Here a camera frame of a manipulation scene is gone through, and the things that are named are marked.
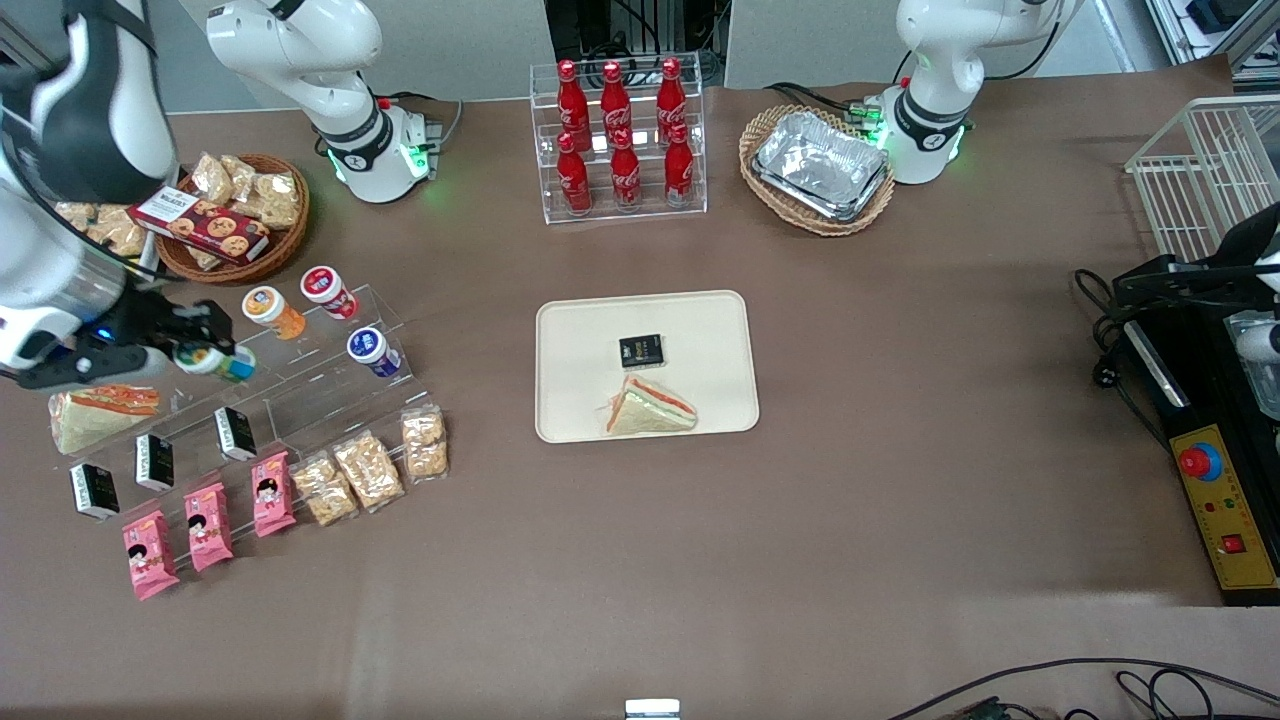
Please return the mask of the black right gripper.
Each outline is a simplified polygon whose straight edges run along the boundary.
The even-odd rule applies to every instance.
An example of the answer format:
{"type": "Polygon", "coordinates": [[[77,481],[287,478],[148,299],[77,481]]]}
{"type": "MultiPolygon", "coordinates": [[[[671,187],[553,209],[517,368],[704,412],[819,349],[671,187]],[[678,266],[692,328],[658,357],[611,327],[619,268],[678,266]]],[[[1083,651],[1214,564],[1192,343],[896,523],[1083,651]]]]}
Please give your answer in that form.
{"type": "Polygon", "coordinates": [[[60,393],[125,383],[160,373],[170,355],[183,373],[197,374],[195,345],[236,351],[233,322],[218,304],[186,307],[157,291],[128,288],[90,320],[54,307],[19,310],[18,386],[60,393]]]}

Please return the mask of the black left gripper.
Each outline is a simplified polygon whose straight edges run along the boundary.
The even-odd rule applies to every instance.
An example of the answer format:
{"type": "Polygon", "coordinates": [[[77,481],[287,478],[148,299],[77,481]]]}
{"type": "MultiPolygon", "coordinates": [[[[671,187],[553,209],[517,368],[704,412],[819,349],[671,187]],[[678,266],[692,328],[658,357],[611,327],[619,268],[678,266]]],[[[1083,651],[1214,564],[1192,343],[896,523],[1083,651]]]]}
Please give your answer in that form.
{"type": "Polygon", "coordinates": [[[1239,290],[1253,304],[1272,304],[1279,292],[1279,204],[1236,223],[1215,254],[1201,263],[1157,256],[1114,278],[1120,307],[1178,307],[1199,302],[1197,293],[1178,286],[1133,284],[1138,278],[1202,272],[1219,287],[1239,290]]]}

